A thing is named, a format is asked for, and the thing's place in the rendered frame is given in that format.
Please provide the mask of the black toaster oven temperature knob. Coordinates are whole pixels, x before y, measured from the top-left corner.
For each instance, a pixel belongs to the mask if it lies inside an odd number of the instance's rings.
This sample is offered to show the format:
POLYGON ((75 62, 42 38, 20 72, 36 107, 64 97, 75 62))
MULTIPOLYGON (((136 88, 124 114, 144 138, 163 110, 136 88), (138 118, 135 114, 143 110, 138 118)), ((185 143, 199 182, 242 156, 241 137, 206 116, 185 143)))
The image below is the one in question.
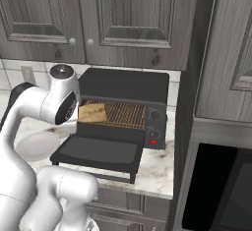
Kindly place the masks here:
POLYGON ((151 109, 149 115, 151 119, 157 120, 161 117, 161 112, 156 109, 151 109))

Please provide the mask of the grey wall socket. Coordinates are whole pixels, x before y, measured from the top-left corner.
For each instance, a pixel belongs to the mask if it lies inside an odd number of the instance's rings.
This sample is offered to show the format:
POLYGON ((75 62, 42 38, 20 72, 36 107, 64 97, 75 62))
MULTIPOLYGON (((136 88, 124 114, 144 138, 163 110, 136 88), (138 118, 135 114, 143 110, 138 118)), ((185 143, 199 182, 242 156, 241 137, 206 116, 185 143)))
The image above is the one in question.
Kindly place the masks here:
POLYGON ((22 71, 24 81, 27 82, 27 83, 35 85, 35 77, 34 77, 34 74, 33 74, 32 67, 22 66, 21 71, 22 71))

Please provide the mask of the black toaster oven door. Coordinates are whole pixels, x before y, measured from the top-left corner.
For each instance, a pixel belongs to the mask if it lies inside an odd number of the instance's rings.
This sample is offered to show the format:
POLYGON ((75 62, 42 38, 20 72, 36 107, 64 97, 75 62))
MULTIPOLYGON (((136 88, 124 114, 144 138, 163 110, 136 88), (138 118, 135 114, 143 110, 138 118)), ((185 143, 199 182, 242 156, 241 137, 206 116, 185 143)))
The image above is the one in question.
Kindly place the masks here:
POLYGON ((132 141, 104 140, 70 136, 50 156, 59 163, 129 173, 128 183, 134 184, 142 157, 143 145, 132 141))

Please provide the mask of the black toaster oven timer knob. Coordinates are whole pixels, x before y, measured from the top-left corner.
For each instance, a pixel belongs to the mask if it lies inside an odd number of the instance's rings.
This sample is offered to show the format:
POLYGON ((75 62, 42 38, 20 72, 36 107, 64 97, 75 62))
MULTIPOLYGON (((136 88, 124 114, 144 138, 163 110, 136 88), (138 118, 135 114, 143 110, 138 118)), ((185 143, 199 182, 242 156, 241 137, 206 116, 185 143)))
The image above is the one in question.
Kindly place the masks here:
POLYGON ((147 128, 147 135, 151 139, 158 139, 160 137, 160 132, 152 127, 147 128))

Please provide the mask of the white plate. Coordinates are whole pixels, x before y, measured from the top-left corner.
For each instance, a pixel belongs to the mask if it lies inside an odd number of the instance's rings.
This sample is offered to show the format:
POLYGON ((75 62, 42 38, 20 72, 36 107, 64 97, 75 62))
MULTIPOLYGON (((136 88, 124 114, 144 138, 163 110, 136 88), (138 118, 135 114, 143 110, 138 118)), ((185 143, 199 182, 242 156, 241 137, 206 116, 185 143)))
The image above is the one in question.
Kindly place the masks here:
POLYGON ((35 162, 49 157, 60 146, 60 139, 50 132, 31 134, 18 142, 15 151, 25 160, 35 162))

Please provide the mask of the black built-in oven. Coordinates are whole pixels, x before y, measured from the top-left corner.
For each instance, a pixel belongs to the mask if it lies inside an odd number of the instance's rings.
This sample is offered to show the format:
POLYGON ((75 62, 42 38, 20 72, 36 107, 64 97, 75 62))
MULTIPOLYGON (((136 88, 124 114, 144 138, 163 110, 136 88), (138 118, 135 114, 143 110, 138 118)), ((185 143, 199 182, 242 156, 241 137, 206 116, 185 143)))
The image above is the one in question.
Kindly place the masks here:
POLYGON ((182 227, 252 231, 252 150, 199 144, 182 227))

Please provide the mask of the grey drawer front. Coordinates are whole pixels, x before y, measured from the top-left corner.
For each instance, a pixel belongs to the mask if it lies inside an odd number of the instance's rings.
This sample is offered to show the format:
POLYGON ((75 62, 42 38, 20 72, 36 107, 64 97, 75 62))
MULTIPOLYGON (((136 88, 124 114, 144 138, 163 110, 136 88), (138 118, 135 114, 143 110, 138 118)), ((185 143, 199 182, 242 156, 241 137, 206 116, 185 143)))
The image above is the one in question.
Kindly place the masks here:
POLYGON ((99 189, 87 205, 100 231, 165 231, 170 200, 99 189))

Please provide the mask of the black toaster oven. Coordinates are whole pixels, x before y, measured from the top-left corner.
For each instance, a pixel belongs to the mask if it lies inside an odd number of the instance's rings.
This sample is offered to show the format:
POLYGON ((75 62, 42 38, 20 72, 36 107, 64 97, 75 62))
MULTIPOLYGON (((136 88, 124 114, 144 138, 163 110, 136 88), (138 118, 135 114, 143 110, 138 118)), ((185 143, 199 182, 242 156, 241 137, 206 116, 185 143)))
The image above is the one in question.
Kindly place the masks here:
POLYGON ((143 145, 143 150, 165 148, 168 74, 89 68, 79 78, 79 84, 81 103, 84 100, 95 100, 145 105, 146 124, 144 130, 138 130, 78 121, 77 130, 72 135, 138 142, 143 145), (159 110, 161 117, 157 120, 151 119, 149 115, 151 109, 159 110), (151 139, 147 135, 148 127, 158 130, 160 137, 151 139))

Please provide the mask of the grey wood cupboard door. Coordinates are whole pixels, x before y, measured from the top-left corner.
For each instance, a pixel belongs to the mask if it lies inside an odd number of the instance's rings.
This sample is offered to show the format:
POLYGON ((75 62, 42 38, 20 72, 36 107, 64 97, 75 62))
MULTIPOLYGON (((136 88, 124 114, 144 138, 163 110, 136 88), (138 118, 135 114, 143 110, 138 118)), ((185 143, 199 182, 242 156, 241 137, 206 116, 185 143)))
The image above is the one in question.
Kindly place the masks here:
POLYGON ((0 0, 0 57, 82 63, 79 0, 0 0), (69 44, 71 37, 75 45, 69 44))
POLYGON ((183 71, 196 0, 80 0, 91 65, 183 71), (94 40, 93 46, 87 40, 94 40))

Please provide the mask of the tan rectangular slab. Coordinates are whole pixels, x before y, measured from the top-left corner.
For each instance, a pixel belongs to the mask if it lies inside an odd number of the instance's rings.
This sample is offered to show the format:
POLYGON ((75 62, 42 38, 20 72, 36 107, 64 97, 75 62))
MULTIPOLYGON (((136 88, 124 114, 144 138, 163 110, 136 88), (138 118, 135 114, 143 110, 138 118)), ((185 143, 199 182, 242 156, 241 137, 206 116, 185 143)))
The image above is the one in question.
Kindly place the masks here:
POLYGON ((103 103, 82 105, 79 107, 79 121, 85 123, 103 122, 107 119, 103 103))

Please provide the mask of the tall grey wood cupboard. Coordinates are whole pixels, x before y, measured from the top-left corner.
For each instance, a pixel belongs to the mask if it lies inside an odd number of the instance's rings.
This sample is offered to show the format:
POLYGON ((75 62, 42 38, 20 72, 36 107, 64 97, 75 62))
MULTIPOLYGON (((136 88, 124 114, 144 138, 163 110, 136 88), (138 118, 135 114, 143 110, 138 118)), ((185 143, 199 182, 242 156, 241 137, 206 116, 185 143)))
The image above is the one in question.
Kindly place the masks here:
POLYGON ((196 115, 252 123, 252 0, 215 0, 196 115))

